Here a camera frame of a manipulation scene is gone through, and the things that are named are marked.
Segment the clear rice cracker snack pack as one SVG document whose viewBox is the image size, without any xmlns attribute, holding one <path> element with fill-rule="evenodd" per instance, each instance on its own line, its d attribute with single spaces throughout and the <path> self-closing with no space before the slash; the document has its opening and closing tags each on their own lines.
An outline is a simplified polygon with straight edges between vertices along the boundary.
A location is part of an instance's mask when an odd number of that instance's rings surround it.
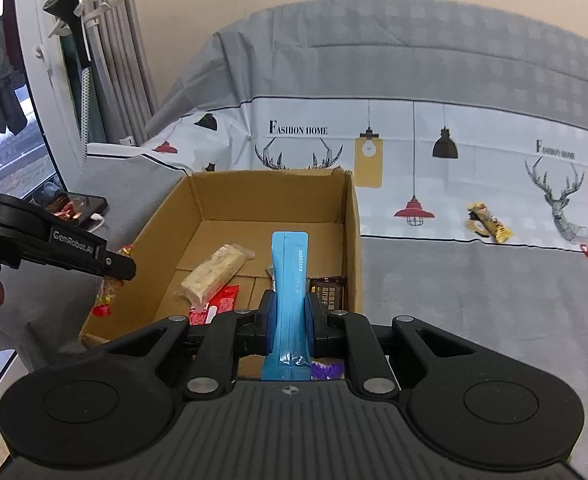
<svg viewBox="0 0 588 480">
<path fill-rule="evenodd" d="M 202 311 L 206 304 L 255 253 L 238 244 L 224 244 L 201 262 L 180 283 L 177 294 Z"/>
</svg>

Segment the yellow chocolate bar wrapper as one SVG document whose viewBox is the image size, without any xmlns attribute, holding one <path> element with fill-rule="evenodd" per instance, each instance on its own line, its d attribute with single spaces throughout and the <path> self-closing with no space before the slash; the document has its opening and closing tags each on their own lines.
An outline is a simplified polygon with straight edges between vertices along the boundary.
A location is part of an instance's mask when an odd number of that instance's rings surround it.
<svg viewBox="0 0 588 480">
<path fill-rule="evenodd" d="M 497 244 L 503 244 L 513 236 L 513 232 L 484 203 L 472 203 L 468 206 L 468 213 L 465 227 L 476 235 L 491 238 Z"/>
</svg>

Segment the black brown chocolate packet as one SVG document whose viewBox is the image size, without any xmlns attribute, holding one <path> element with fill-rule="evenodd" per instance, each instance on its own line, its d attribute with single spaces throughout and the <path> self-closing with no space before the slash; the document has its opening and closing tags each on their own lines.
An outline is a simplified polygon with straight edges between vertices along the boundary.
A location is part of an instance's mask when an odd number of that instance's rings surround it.
<svg viewBox="0 0 588 480">
<path fill-rule="evenodd" d="M 343 379 L 345 364 L 337 343 L 340 334 L 330 325 L 332 314 L 345 305 L 345 280 L 340 276 L 311 278 L 305 297 L 305 326 L 312 380 Z"/>
</svg>

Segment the small red gold candy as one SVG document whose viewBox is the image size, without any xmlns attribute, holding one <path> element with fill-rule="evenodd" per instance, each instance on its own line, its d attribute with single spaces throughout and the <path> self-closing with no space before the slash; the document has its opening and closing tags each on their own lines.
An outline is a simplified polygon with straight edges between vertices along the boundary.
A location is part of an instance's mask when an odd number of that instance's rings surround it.
<svg viewBox="0 0 588 480">
<path fill-rule="evenodd" d="M 125 245 L 119 248 L 117 252 L 114 252 L 114 254 L 123 258 L 131 258 L 132 248 L 134 248 L 134 244 Z M 114 258 L 106 257 L 105 262 L 108 263 L 108 260 L 112 261 Z M 96 294 L 96 300 L 94 300 L 91 314 L 97 318 L 110 316 L 112 314 L 111 305 L 123 287 L 123 284 L 125 284 L 125 281 L 119 278 L 113 278 L 112 276 L 104 278 Z"/>
</svg>

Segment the black white clip lamp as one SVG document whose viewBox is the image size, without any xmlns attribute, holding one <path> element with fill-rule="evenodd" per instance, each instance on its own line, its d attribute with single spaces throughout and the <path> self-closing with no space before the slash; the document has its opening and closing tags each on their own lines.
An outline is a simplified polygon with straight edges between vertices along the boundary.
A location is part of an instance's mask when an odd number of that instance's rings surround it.
<svg viewBox="0 0 588 480">
<path fill-rule="evenodd" d="M 49 37 L 71 36 L 80 67 L 79 133 L 81 160 L 85 165 L 88 155 L 90 126 L 90 84 L 92 56 L 87 28 L 98 24 L 99 18 L 125 0 L 47 0 L 42 10 L 55 18 Z"/>
</svg>

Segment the grey curtain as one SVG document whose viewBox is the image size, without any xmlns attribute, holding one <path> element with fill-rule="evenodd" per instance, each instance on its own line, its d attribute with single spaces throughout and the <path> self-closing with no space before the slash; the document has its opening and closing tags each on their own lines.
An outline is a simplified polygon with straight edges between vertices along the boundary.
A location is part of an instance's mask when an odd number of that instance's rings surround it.
<svg viewBox="0 0 588 480">
<path fill-rule="evenodd" d="M 157 110 L 134 0 L 123 0 L 86 28 L 92 57 L 88 140 L 134 146 L 149 139 Z"/>
</svg>

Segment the brown cardboard box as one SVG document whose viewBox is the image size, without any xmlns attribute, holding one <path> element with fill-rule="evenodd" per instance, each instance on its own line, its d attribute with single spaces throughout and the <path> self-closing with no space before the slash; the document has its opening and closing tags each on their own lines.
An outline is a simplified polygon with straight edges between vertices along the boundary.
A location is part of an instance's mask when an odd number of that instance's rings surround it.
<svg viewBox="0 0 588 480">
<path fill-rule="evenodd" d="M 346 310 L 360 311 L 360 221 L 352 174 L 341 168 L 204 172 L 183 178 L 134 241 L 134 279 L 89 314 L 79 333 L 92 348 L 169 315 L 185 314 L 181 282 L 217 249 L 246 255 L 232 284 L 236 307 L 255 309 L 270 285 L 275 232 L 308 236 L 308 278 L 344 278 Z"/>
</svg>

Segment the blue stick sachet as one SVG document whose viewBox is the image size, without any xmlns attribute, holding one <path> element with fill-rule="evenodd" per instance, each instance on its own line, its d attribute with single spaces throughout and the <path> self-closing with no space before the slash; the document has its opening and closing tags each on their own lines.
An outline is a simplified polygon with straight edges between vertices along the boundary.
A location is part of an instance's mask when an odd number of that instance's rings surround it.
<svg viewBox="0 0 588 480">
<path fill-rule="evenodd" d="M 262 366 L 262 380 L 311 380 L 306 335 L 305 300 L 308 234 L 277 231 L 272 234 L 273 292 L 270 301 L 268 342 L 271 350 Z"/>
</svg>

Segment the red snack packet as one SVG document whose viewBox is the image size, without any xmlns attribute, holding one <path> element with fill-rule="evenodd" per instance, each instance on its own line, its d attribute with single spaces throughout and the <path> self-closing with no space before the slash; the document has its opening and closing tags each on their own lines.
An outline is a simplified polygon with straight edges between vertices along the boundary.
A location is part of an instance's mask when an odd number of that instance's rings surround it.
<svg viewBox="0 0 588 480">
<path fill-rule="evenodd" d="M 191 308 L 188 319 L 191 326 L 210 324 L 217 314 L 226 313 L 234 309 L 239 285 L 226 285 L 206 304 L 202 311 Z"/>
</svg>

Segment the printed grey sofa cover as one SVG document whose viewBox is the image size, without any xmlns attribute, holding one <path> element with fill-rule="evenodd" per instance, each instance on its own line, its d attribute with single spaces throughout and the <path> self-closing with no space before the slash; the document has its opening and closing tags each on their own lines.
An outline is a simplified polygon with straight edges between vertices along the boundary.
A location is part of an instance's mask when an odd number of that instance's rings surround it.
<svg viewBox="0 0 588 480">
<path fill-rule="evenodd" d="M 343 310 L 474 353 L 395 399 L 246 356 L 231 391 L 189 399 L 81 343 L 98 278 L 24 263 L 0 271 L 0 349 L 28 370 L 0 402 L 2 478 L 588 479 L 588 40 L 439 0 L 285 4 L 216 32 L 146 132 L 80 181 L 111 248 L 185 177 L 341 168 L 362 295 Z M 465 227 L 476 202 L 510 240 Z"/>
</svg>

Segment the purple silver snack bar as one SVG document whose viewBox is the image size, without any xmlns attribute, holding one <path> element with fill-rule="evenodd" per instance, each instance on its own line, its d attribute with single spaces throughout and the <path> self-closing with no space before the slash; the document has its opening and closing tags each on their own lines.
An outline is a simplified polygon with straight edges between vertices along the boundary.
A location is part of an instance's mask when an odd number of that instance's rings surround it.
<svg viewBox="0 0 588 480">
<path fill-rule="evenodd" d="M 277 291 L 276 271 L 274 270 L 273 264 L 270 264 L 269 266 L 266 267 L 266 273 L 268 274 L 270 282 L 271 282 L 271 290 L 273 292 L 276 292 Z"/>
</svg>

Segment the smartphone with lit screen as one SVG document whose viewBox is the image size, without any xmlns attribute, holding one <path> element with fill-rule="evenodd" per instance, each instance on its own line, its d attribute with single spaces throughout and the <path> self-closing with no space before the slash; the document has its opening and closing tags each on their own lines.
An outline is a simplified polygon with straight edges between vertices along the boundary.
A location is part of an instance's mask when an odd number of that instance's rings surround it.
<svg viewBox="0 0 588 480">
<path fill-rule="evenodd" d="M 59 193 L 46 206 L 50 214 L 88 232 L 102 226 L 107 209 L 108 201 L 104 197 L 78 193 Z"/>
</svg>

